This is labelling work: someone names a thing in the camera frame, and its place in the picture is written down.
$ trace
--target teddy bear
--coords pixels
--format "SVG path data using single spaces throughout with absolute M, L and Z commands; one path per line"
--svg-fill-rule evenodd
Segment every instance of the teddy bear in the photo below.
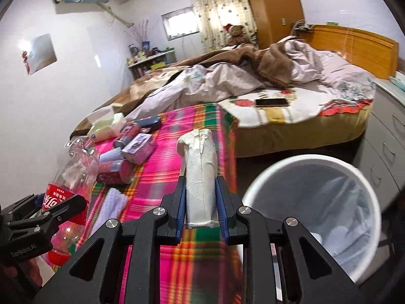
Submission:
M 228 24 L 227 26 L 224 26 L 224 28 L 230 34 L 230 38 L 227 41 L 228 46 L 235 46 L 248 42 L 248 38 L 244 33 L 244 27 L 242 25 Z

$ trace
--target polka dot curtain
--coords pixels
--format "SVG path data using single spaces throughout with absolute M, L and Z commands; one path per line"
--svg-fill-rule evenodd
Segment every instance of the polka dot curtain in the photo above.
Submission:
M 243 25 L 250 37 L 257 32 L 248 0 L 191 0 L 206 51 L 226 46 L 228 34 L 223 26 Z

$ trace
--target purple box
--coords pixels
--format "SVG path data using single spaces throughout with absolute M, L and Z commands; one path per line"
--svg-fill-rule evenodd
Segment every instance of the purple box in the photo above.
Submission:
M 141 165 L 155 150 L 156 145 L 150 134 L 138 134 L 125 146 L 122 153 L 125 159 L 132 163 Z

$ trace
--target clear plastic bottle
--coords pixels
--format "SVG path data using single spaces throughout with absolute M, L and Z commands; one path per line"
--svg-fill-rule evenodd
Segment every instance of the clear plastic bottle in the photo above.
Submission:
M 66 143 L 57 159 L 56 176 L 48 184 L 45 193 L 42 211 L 75 194 L 83 196 L 88 202 L 83 213 L 61 224 L 59 231 L 52 237 L 53 249 L 48 252 L 48 259 L 57 266 L 62 266 L 75 252 L 76 244 L 85 230 L 87 210 L 100 159 L 97 149 L 91 146 L 92 142 L 85 146 L 82 139 Z

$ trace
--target headboard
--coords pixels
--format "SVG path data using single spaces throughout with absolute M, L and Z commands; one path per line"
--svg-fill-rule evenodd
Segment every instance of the headboard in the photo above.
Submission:
M 299 36 L 317 50 L 339 53 L 377 78 L 387 80 L 395 76 L 398 65 L 398 43 L 388 37 L 350 27 L 315 25 L 313 33 L 299 32 Z

